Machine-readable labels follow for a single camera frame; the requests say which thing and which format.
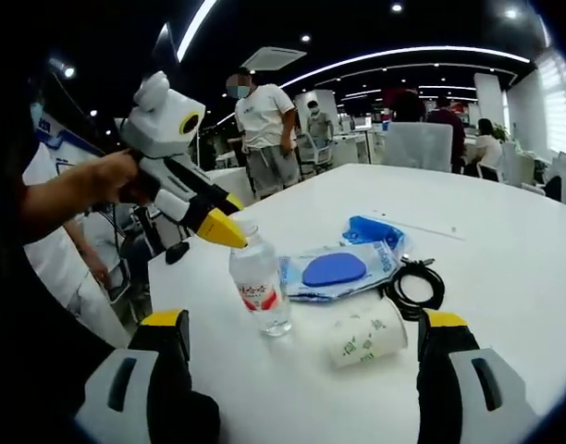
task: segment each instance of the plastic water bottle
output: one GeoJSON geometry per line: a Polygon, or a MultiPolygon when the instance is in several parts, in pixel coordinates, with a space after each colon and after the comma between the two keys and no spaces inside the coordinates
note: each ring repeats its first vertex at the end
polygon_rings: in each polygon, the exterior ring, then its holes
{"type": "Polygon", "coordinates": [[[261,238],[255,221],[234,218],[248,246],[231,249],[229,273],[260,330],[269,336],[284,335],[291,328],[289,299],[281,291],[275,247],[261,238]]]}

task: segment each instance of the coiled cable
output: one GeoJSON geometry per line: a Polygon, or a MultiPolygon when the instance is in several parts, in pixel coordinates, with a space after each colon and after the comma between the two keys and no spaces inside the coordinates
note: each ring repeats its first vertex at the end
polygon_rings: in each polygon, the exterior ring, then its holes
{"type": "Polygon", "coordinates": [[[401,259],[403,266],[398,269],[392,279],[377,287],[380,298],[388,297],[399,309],[402,319],[405,321],[418,321],[424,308],[438,309],[443,303],[446,286],[443,279],[436,271],[428,268],[435,259],[425,261],[410,261],[408,256],[401,259]],[[402,280],[406,276],[415,276],[426,280],[433,291],[433,295],[426,301],[415,302],[409,298],[402,289],[402,280]]]}

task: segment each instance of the white t-shirt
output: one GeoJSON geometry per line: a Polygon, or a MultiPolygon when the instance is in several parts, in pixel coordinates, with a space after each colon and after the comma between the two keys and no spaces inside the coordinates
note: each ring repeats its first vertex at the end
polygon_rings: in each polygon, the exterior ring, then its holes
{"type": "MultiPolygon", "coordinates": [[[[22,175],[24,183],[37,185],[56,175],[49,150],[41,143],[22,175]]],[[[89,270],[65,229],[59,227],[45,238],[25,245],[24,251],[44,286],[67,307],[89,270]]]]}
{"type": "Polygon", "coordinates": [[[493,136],[478,136],[478,139],[476,139],[476,149],[479,148],[486,148],[486,153],[481,163],[493,168],[498,167],[503,156],[503,149],[498,140],[493,136]]]}
{"type": "Polygon", "coordinates": [[[262,85],[236,103],[238,130],[244,131],[244,142],[250,149],[258,150],[281,143],[283,134],[282,117],[295,105],[291,99],[274,84],[262,85]]]}
{"type": "MultiPolygon", "coordinates": [[[[108,269],[110,275],[110,287],[117,288],[123,283],[123,274],[118,264],[117,246],[115,245],[115,229],[112,219],[102,213],[89,213],[81,221],[83,236],[90,246],[98,253],[100,260],[108,269]]],[[[118,248],[125,239],[119,231],[117,233],[118,248]]]]}

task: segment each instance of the black ceiling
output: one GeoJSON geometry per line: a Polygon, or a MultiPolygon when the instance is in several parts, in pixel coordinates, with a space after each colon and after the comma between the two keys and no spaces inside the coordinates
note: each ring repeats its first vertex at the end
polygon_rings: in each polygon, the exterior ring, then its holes
{"type": "MultiPolygon", "coordinates": [[[[207,105],[211,110],[205,126],[214,125],[233,110],[234,102],[222,98],[226,77],[262,46],[299,49],[308,54],[277,72],[259,73],[260,81],[286,81],[340,60],[423,45],[462,45],[496,49],[534,59],[543,47],[542,32],[535,14],[521,0],[402,0],[403,11],[392,13],[388,0],[217,0],[191,43],[180,66],[170,59],[164,42],[152,62],[151,54],[165,22],[169,23],[176,46],[203,0],[155,0],[153,7],[124,7],[99,18],[75,38],[64,41],[56,53],[74,65],[77,76],[62,80],[81,109],[97,109],[99,115],[86,121],[75,106],[50,89],[48,108],[76,132],[92,138],[88,127],[104,133],[111,117],[124,117],[130,97],[142,76],[150,70],[168,71],[179,91],[207,105]],[[508,6],[522,12],[517,20],[503,17],[508,6]],[[303,34],[312,40],[302,43],[303,34]]],[[[409,64],[454,63],[500,68],[520,76],[531,66],[514,60],[470,53],[429,52],[372,58],[302,80],[287,88],[289,95],[312,89],[316,83],[347,76],[355,71],[409,64]]],[[[337,98],[366,89],[445,84],[474,86],[477,68],[440,66],[409,67],[343,77],[340,82],[319,86],[332,88],[337,98]]],[[[506,88],[511,74],[496,72],[506,88]]]]}

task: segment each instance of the blue face mask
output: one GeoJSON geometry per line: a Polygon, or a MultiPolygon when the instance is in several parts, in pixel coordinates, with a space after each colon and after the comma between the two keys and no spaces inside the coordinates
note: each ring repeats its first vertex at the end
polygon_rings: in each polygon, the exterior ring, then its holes
{"type": "Polygon", "coordinates": [[[39,122],[43,116],[43,104],[34,103],[31,105],[32,126],[36,130],[39,128],[39,122]]]}
{"type": "Polygon", "coordinates": [[[250,86],[228,86],[228,95],[236,99],[243,99],[250,94],[250,86]]]}

